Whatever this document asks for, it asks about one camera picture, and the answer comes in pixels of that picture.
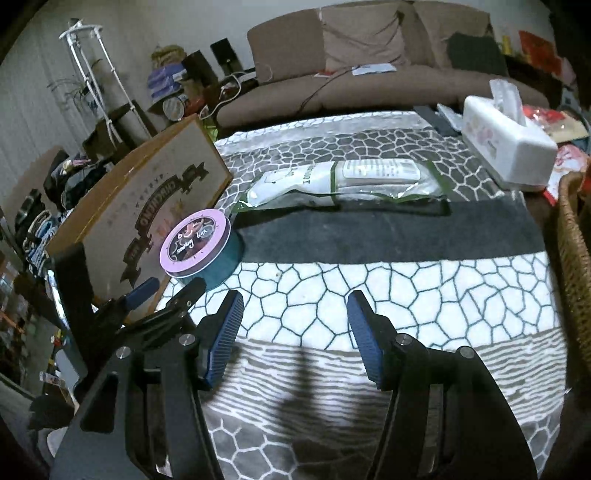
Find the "round pink tin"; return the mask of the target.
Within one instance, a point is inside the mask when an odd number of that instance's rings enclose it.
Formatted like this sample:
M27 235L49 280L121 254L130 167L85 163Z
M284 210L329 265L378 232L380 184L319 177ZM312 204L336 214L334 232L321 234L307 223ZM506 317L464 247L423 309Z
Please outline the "round pink tin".
M199 278L205 290L221 286L242 262L242 237L221 210L204 209L182 219L166 236L159 264L182 285Z

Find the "patterned table cloth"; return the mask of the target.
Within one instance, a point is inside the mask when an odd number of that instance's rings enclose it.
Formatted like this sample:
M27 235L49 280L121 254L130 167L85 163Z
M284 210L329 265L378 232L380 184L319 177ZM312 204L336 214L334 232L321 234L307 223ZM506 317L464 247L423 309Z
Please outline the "patterned table cloth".
M226 290L245 297L238 357L204 403L228 479L356 479L370 464L389 404L370 384L346 323L346 297L429 347L474 347L523 429L538 468L559 433L566 344L548 256L423 262L246 262Z

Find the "pile of clothes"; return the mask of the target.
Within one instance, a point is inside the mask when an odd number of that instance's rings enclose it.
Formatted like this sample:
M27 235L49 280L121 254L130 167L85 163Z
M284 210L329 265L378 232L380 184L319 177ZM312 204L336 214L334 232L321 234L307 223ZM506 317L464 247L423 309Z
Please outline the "pile of clothes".
M65 214L120 159L114 154L92 160L53 147L27 168L2 208L28 271L42 274L48 258L46 246Z

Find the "brown cardboard box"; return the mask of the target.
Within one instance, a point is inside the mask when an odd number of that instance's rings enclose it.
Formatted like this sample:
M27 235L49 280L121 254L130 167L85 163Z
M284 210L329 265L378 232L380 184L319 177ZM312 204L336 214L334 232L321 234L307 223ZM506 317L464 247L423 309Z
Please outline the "brown cardboard box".
M94 298L120 297L150 277L186 216L216 204L232 175L197 116L168 127L119 161L78 202L47 245L54 257L84 246Z

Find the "green white plastic bag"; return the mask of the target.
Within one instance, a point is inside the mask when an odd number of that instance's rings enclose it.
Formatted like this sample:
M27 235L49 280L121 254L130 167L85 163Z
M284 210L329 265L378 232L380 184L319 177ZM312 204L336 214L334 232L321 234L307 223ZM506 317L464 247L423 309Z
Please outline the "green white plastic bag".
M450 184L431 161L334 160L266 171L240 195L232 211L331 207L356 201L405 203L450 195Z

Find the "wicker basket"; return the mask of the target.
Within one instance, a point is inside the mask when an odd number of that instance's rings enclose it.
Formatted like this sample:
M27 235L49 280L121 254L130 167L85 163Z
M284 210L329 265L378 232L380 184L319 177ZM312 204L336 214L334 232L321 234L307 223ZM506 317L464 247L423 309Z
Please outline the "wicker basket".
M559 182L557 240L567 318L580 358L590 370L590 252L578 214L578 191L584 178L584 173L572 172Z

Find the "black remote control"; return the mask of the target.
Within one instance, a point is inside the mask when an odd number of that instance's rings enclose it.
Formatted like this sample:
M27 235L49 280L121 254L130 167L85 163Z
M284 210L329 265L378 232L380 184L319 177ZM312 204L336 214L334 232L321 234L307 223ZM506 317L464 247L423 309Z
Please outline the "black remote control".
M452 127L450 122L439 115L431 106L419 105L414 106L413 109L440 135L444 137L458 137L460 135L460 133Z

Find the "white tissue box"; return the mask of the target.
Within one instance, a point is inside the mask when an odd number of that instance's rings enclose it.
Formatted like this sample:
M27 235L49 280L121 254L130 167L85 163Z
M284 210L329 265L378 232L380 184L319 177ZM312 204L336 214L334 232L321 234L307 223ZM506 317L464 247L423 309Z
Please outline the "white tissue box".
M465 99L462 136L504 189L542 191L550 179L557 143L526 117L516 85L489 82L490 98Z

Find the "white garment steamer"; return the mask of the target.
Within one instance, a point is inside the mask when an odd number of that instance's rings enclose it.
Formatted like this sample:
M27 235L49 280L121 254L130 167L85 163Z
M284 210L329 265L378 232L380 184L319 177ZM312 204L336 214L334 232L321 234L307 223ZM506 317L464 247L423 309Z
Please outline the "white garment steamer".
M115 127L113 119L108 113L107 103L105 102L101 90L101 83L98 81L93 64L90 62L90 59L84 50L82 38L88 37L97 43L98 48L100 49L100 55L96 60L106 64L106 69L118 86L121 95L126 101L126 105L129 107L129 111L135 116L145 135L148 138L152 138L153 134L148 129L147 123L142 119L139 109L133 104L131 97L121 81L116 66L108 53L103 40L102 30L103 27L101 25L87 24L81 19L72 18L69 22L68 28L59 35L59 39L66 42L74 65L78 69L85 88L88 90L88 93L96 106L96 111L105 122L107 135L111 143L114 146L118 146L122 143L122 138Z

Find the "white paper on sofa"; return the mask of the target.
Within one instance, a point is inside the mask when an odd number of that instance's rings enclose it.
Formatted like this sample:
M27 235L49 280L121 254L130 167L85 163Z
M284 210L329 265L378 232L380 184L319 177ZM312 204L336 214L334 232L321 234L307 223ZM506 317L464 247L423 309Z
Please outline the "white paper on sofa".
M363 76L370 74L384 74L397 72L398 69L391 63L366 64L353 67L353 76Z

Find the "brown sofa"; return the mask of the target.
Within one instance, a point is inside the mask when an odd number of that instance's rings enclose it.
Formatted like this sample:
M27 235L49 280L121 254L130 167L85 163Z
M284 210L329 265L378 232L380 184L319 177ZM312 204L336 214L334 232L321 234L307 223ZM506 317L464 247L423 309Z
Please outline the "brown sofa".
M488 13L438 1L356 2L305 9L249 30L256 87L221 107L225 130L298 118L488 97L506 76L454 69L447 45L456 32L490 36ZM391 63L398 71L353 76L353 67Z

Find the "black cushion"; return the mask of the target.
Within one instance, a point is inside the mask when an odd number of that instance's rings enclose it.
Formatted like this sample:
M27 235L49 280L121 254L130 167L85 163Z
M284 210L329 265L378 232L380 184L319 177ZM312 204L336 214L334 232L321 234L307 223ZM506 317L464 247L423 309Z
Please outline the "black cushion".
M506 76L504 55L490 36L454 33L448 40L447 53L454 69Z

